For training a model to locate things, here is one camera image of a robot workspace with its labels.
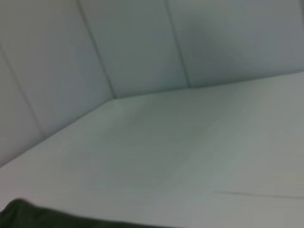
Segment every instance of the white surface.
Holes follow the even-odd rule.
[[[303,84],[299,73],[110,101],[2,167],[0,209],[24,197],[155,225],[303,224]]]
[[[74,0],[1,0],[0,40],[46,135],[112,98]]]
[[[298,0],[170,0],[193,86],[304,69]]]
[[[118,97],[187,87],[164,0],[83,0]]]
[[[0,49],[0,166],[41,140],[37,123],[13,80]]]

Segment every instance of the white wall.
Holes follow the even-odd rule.
[[[304,70],[298,0],[81,2],[118,96]]]
[[[0,165],[112,99],[76,1],[1,0],[0,41]]]

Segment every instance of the panel seam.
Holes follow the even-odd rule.
[[[179,59],[180,59],[180,62],[181,62],[181,66],[182,66],[183,71],[184,71],[184,75],[185,75],[185,78],[186,78],[186,83],[187,83],[188,88],[191,88],[192,85],[191,85],[188,70],[187,70],[187,67],[186,67],[185,58],[184,58],[184,55],[182,53],[181,44],[180,44],[179,39],[178,39],[178,35],[177,35],[176,27],[175,27],[175,24],[174,24],[172,12],[170,10],[169,0],[164,0],[164,2],[165,2],[165,8],[166,8],[166,11],[167,11],[167,15],[168,15],[168,18],[169,18],[169,22],[170,22],[170,26],[171,26],[171,30],[172,30],[172,34],[173,34],[173,39],[174,39],[174,42],[175,42],[175,45],[176,45],[176,48],[177,48],[177,51],[178,51],[178,55],[179,55]]]
[[[38,120],[38,117],[37,117],[37,115],[36,115],[36,113],[34,111],[33,105],[31,104],[31,102],[30,102],[28,96],[26,95],[26,93],[25,93],[25,91],[24,91],[24,89],[23,89],[20,81],[18,80],[17,75],[16,75],[15,71],[13,70],[12,65],[10,64],[9,58],[8,58],[6,52],[4,51],[4,49],[3,49],[3,47],[2,47],[1,44],[0,44],[0,53],[3,56],[4,62],[5,62],[5,64],[7,65],[8,69],[9,69],[9,72],[10,72],[10,74],[12,76],[12,79],[13,79],[15,85],[17,86],[17,89],[19,90],[19,92],[20,92],[21,96],[23,97],[23,100],[24,100],[27,108],[29,109],[30,114],[33,117],[33,120],[34,120],[34,122],[36,124],[36,127],[38,128],[38,131],[39,131],[40,135],[42,136],[43,139],[46,139],[47,138],[47,134],[44,132],[44,130],[43,130],[43,128],[42,128],[42,126],[41,126],[41,124],[40,124],[40,122]]]
[[[95,37],[94,37],[94,35],[93,35],[93,33],[92,33],[92,29],[91,29],[91,27],[90,27],[90,25],[89,25],[89,23],[88,23],[88,20],[87,20],[85,11],[84,11],[84,9],[83,9],[83,7],[82,7],[82,5],[81,5],[80,0],[76,0],[76,4],[77,4],[78,10],[79,10],[79,12],[80,12],[80,15],[81,15],[81,17],[82,17],[82,20],[83,20],[83,22],[84,22],[84,24],[85,24],[85,28],[86,28],[86,30],[87,30],[87,32],[88,32],[88,34],[89,34],[89,37],[90,37],[90,39],[91,39],[91,42],[92,42],[92,44],[93,44],[94,51],[95,51],[95,53],[97,54],[97,58],[98,58],[99,64],[100,64],[100,66],[101,66],[101,68],[102,68],[102,70],[103,70],[103,72],[104,72],[104,75],[105,75],[106,80],[107,80],[107,82],[108,82],[108,85],[109,85],[109,87],[110,87],[110,91],[111,91],[112,97],[113,97],[113,99],[116,99],[116,98],[117,98],[117,95],[116,95],[116,92],[115,92],[115,89],[114,89],[114,85],[113,85],[113,83],[112,83],[112,80],[111,80],[109,71],[107,70],[107,67],[106,67],[106,65],[105,65],[104,58],[103,58],[103,56],[102,56],[101,53],[100,53],[100,50],[99,50],[99,48],[98,48],[98,44],[97,44],[97,42],[96,42],[96,40],[95,40]]]

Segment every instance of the dark object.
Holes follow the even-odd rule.
[[[0,213],[0,228],[155,228],[72,216],[15,199]]]

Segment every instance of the white floor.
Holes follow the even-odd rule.
[[[304,73],[106,103],[0,169],[16,197],[188,228],[304,224]]]

